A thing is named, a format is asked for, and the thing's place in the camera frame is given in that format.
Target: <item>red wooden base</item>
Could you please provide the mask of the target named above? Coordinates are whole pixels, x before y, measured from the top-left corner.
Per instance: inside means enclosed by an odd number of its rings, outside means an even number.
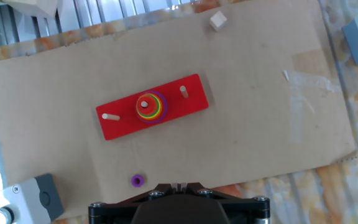
[[[189,97],[184,99],[179,88],[185,86]],[[165,117],[154,124],[145,123],[137,116],[137,99],[148,91],[160,93],[167,102],[167,113]],[[198,74],[190,75],[179,80],[160,85],[158,87],[127,96],[105,105],[98,106],[96,112],[102,127],[104,138],[112,140],[151,126],[164,123],[182,116],[195,113],[208,108],[209,104],[205,96],[203,86]],[[119,121],[102,118],[102,114],[113,114],[120,116]]]

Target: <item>tower of hanoi puzzle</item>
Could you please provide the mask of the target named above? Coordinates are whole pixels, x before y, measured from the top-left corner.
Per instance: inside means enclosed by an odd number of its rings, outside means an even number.
[[[98,106],[105,140],[149,128],[208,108],[198,74]]]

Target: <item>stacked rings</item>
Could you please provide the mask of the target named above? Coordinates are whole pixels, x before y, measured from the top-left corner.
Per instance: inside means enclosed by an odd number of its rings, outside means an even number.
[[[165,98],[156,91],[149,91],[139,97],[136,102],[138,117],[146,123],[160,121],[167,112]]]

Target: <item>marble surface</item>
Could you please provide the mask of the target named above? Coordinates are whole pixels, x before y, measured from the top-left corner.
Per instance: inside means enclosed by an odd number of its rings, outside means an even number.
[[[191,2],[55,36],[3,46],[0,47],[0,60],[32,55],[103,35],[119,38],[127,30],[235,2],[238,1]],[[350,55],[341,30],[342,26],[358,15],[358,0],[320,0],[320,5],[358,147],[358,66]],[[0,147],[0,190],[4,187],[7,185]],[[335,165],[228,185],[215,190],[243,198],[268,196],[271,199],[272,223],[358,223],[358,153],[349,155],[345,161]],[[88,217],[83,216],[54,223],[87,222]]]

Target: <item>clear tape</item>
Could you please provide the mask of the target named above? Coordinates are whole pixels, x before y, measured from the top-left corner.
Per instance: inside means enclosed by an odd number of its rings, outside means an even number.
[[[339,85],[331,83],[326,77],[300,72],[283,71],[285,79],[291,83],[290,93],[290,133],[289,142],[300,144],[302,142],[303,105],[306,103],[314,114],[313,105],[303,96],[304,86],[313,86],[333,93],[342,92]]]
[[[333,84],[326,77],[321,75],[312,75],[301,72],[288,72],[283,71],[284,77],[293,85],[299,86],[314,86],[320,89],[328,90],[333,93],[342,92],[342,88],[339,85]]]

